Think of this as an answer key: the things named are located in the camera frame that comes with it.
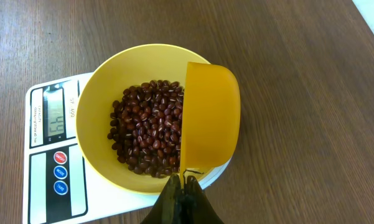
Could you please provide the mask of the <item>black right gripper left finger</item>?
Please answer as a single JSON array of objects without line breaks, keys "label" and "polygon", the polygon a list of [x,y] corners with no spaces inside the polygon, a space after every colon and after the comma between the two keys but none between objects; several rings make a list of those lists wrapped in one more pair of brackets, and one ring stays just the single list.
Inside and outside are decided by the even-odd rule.
[{"label": "black right gripper left finger", "polygon": [[141,224],[180,224],[182,196],[181,182],[177,174],[172,174],[151,211]]}]

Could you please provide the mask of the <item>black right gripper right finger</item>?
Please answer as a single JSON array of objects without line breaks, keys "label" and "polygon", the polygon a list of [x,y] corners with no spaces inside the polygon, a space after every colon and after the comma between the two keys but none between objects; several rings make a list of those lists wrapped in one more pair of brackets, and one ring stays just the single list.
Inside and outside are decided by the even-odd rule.
[{"label": "black right gripper right finger", "polygon": [[184,185],[184,217],[192,224],[224,224],[211,206],[198,180],[190,175]]}]

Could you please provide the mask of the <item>yellow plastic scoop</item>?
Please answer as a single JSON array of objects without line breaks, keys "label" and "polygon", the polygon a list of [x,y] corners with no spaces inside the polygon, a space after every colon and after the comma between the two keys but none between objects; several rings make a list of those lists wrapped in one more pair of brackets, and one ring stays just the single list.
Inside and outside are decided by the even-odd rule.
[{"label": "yellow plastic scoop", "polygon": [[189,62],[180,171],[196,171],[202,188],[211,185],[225,170],[236,149],[240,117],[240,89],[234,74],[223,66]]}]

